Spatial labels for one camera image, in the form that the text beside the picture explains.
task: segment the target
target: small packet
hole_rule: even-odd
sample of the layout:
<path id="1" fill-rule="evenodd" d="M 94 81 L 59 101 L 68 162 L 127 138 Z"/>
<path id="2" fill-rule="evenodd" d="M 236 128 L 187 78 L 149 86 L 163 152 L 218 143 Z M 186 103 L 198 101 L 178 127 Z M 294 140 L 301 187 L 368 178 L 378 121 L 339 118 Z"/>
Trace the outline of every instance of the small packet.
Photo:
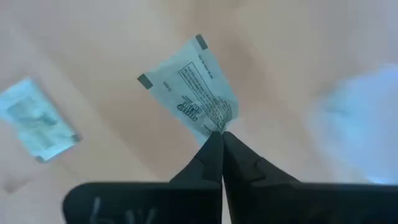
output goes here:
<path id="1" fill-rule="evenodd" d="M 238 116 L 238 99 L 201 35 L 138 80 L 199 143 Z"/>
<path id="2" fill-rule="evenodd" d="M 0 94 L 0 113 L 17 129 L 19 139 L 39 162 L 78 142 L 77 134 L 30 78 Z"/>

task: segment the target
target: blurred packet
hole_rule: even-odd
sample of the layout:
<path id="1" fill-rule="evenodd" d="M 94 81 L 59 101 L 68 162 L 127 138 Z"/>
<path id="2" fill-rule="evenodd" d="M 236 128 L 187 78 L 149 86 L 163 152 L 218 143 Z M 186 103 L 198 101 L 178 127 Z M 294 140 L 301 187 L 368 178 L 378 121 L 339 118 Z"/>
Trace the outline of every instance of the blurred packet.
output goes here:
<path id="1" fill-rule="evenodd" d="M 201 35 L 138 80 L 201 144 L 238 117 L 238 99 Z"/>
<path id="2" fill-rule="evenodd" d="M 377 184 L 398 184 L 398 66 L 340 82 L 309 116 L 319 150 Z"/>
<path id="3" fill-rule="evenodd" d="M 78 142 L 74 130 L 30 79 L 0 94 L 0 113 L 39 162 L 46 162 Z"/>

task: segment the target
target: pale blue object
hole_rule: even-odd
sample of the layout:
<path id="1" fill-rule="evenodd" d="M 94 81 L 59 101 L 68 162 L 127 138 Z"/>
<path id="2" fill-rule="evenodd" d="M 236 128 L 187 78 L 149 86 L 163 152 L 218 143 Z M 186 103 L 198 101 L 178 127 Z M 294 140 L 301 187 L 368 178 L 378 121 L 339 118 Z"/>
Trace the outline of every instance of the pale blue object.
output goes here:
<path id="1" fill-rule="evenodd" d="M 398 184 L 398 67 L 340 83 L 310 117 L 318 148 L 378 184 Z"/>
<path id="2" fill-rule="evenodd" d="M 138 80 L 200 144 L 238 117 L 238 99 L 201 35 Z"/>
<path id="3" fill-rule="evenodd" d="M 15 127 L 29 153 L 40 162 L 78 142 L 76 132 L 30 78 L 0 94 L 0 112 Z"/>

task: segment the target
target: wooden table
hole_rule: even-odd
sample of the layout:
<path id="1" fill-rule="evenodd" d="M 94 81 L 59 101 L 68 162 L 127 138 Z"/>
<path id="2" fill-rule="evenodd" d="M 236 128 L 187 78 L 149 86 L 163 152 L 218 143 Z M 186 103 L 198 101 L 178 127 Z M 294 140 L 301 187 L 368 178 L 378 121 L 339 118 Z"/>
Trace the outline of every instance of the wooden table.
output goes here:
<path id="1" fill-rule="evenodd" d="M 0 90 L 33 77 L 83 138 L 38 164 L 0 123 L 1 223 L 61 223 L 60 202 L 79 183 L 169 180 L 182 169 L 199 145 L 136 78 L 197 33 L 239 98 L 240 117 L 230 131 L 302 181 L 364 181 L 319 153 L 305 117 L 337 80 L 398 61 L 396 1 L 3 0 L 0 6 Z"/>

